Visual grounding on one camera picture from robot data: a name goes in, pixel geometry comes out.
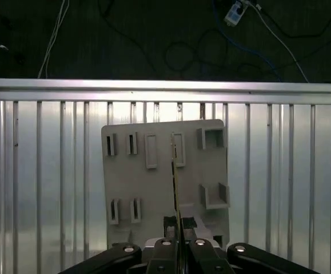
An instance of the aluminum rail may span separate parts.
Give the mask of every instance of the aluminum rail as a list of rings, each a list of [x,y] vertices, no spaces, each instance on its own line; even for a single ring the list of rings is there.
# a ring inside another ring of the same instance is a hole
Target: aluminum rail
[[[331,84],[0,79],[0,100],[331,104]]]

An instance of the black mount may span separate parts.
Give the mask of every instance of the black mount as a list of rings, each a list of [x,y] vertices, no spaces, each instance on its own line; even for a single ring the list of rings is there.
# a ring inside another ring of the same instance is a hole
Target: black mount
[[[142,251],[136,245],[121,243],[61,274],[174,274],[177,273],[177,245],[175,239],[162,238]],[[318,274],[245,243],[233,244],[227,252],[206,239],[189,240],[186,246],[185,273]]]

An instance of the metal surface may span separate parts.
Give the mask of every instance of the metal surface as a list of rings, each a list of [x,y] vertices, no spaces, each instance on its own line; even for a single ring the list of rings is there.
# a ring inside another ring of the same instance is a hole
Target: metal surface
[[[227,126],[230,243],[331,273],[331,85],[19,79],[0,79],[0,273],[106,248],[104,125],[200,118]]]

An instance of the metal bolt head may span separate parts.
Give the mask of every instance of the metal bolt head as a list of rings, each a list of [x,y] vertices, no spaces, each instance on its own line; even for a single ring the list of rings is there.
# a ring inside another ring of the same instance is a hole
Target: metal bolt head
[[[203,241],[201,239],[198,239],[198,240],[196,240],[196,244],[198,244],[198,245],[204,245],[205,244],[205,241]]]
[[[129,253],[129,252],[133,252],[134,249],[133,249],[133,247],[126,247],[124,250],[125,250],[125,252]]]
[[[237,246],[235,247],[235,249],[236,249],[237,252],[244,252],[244,251],[245,251],[245,247],[243,247],[243,246],[241,246],[241,245],[237,245]]]

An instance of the screw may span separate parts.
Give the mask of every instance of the screw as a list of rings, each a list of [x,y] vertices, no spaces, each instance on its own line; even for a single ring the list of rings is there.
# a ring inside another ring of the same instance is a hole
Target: screw
[[[198,240],[196,240],[196,244],[198,244],[198,245],[204,245],[205,244],[205,241],[203,241],[201,239],[198,239]]]
[[[216,265],[215,266],[215,270],[217,271],[217,272],[221,272],[222,270],[224,270],[222,267],[220,267],[219,265]]]
[[[237,245],[237,246],[235,247],[235,249],[236,249],[236,251],[238,251],[238,252],[244,252],[244,251],[245,251],[245,247],[242,247],[241,245]]]
[[[164,272],[165,271],[165,267],[163,267],[162,265],[158,266],[157,268],[158,272]]]
[[[133,247],[126,247],[125,252],[133,252]]]

